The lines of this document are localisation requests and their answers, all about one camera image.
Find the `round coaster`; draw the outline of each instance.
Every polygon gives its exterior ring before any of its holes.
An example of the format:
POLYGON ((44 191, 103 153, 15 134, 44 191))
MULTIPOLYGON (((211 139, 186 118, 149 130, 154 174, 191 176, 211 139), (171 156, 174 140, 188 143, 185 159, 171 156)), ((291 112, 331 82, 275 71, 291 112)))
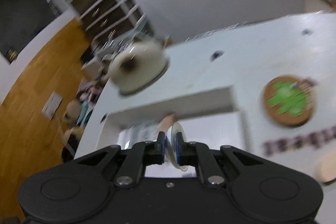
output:
POLYGON ((312 84, 291 75, 274 78, 264 89, 263 105, 268 115, 286 126, 300 126, 312 115, 312 84))

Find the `kettle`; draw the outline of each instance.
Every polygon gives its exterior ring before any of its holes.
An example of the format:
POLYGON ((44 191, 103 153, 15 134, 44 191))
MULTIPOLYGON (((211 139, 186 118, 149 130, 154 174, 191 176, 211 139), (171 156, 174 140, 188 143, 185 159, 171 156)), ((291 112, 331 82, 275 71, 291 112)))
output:
POLYGON ((121 52, 109 65, 108 76, 127 95, 150 84, 167 68, 168 59, 156 39, 141 40, 139 37, 121 52))

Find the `stuffed toy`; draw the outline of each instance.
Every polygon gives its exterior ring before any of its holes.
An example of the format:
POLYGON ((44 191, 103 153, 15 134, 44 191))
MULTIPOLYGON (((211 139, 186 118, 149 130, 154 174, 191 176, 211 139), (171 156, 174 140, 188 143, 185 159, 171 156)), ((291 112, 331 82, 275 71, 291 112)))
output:
POLYGON ((67 129, 64 133, 64 141, 65 142, 68 142, 69 140, 69 137, 70 135, 74 135, 76 137, 76 139, 78 141, 81 140, 82 136, 83 136, 83 133, 84 133, 84 129, 83 128, 80 128, 80 127, 73 127, 73 128, 70 128, 70 129, 67 129))
POLYGON ((97 103, 98 98, 102 92, 103 88, 101 83, 98 81, 92 81, 85 85, 76 95, 76 98, 80 102, 87 101, 88 103, 92 102, 93 104, 97 103))
POLYGON ((72 100, 68 105, 63 114, 63 121, 66 124, 76 123, 80 112, 81 112, 82 104, 78 99, 72 100))

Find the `green coaster design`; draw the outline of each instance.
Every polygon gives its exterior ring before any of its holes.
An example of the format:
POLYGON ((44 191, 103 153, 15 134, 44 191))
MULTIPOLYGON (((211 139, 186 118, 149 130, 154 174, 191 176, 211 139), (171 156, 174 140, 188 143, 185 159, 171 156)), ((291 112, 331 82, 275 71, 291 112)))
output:
POLYGON ((278 114, 288 113, 293 117, 302 115, 307 106, 306 95, 301 89, 297 89, 297 83, 275 82, 273 88, 276 90, 273 97, 266 103, 270 107, 280 105, 278 114))

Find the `white tabletop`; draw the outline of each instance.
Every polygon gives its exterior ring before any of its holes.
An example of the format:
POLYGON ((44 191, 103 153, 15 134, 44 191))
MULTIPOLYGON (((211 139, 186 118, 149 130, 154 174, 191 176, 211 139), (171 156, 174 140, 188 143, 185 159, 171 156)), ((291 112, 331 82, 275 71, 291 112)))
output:
MULTIPOLYGON (((256 155, 263 156, 263 143, 267 140, 307 135, 336 125, 336 13, 292 15, 218 32, 172 46, 166 54, 170 58, 167 72, 134 96, 120 97, 113 84, 107 83, 76 157, 95 149, 105 114, 228 86, 232 105, 243 114, 248 150, 256 155), (225 53, 211 62, 216 50, 225 53), (284 74, 310 77, 318 82, 316 110, 301 127, 274 124, 261 105, 263 87, 284 74)), ((269 159, 314 176, 315 163, 333 149, 336 140, 318 150, 307 147, 269 159)), ((325 199, 317 216, 321 223, 333 224, 336 219, 336 211, 331 209, 336 203, 335 188, 335 185, 324 187, 325 199)))

